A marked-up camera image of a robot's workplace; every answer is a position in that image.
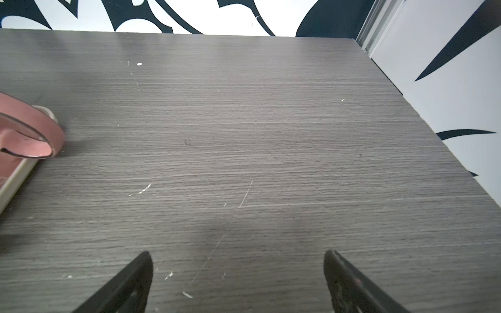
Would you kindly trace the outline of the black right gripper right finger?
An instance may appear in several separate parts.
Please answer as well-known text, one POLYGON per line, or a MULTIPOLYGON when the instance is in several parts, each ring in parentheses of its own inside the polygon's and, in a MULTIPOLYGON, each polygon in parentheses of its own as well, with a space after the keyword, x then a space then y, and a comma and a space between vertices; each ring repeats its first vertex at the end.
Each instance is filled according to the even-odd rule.
POLYGON ((324 276, 335 312, 407 312, 336 250, 324 255, 324 276))

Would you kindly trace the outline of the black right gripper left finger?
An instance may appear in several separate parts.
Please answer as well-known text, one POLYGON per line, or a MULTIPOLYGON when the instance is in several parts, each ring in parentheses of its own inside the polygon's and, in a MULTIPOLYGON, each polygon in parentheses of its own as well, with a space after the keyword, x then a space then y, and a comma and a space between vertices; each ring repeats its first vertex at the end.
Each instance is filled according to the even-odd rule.
POLYGON ((153 261, 140 253, 75 312, 145 312, 153 280, 153 261))

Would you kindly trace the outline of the pink patterned mug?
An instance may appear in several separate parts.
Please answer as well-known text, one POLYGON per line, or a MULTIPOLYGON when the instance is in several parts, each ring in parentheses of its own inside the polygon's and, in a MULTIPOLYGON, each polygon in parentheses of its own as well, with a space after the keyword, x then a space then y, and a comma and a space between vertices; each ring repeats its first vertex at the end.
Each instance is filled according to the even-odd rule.
POLYGON ((65 143, 58 122, 32 105, 1 94, 1 184, 25 159, 56 156, 65 143))

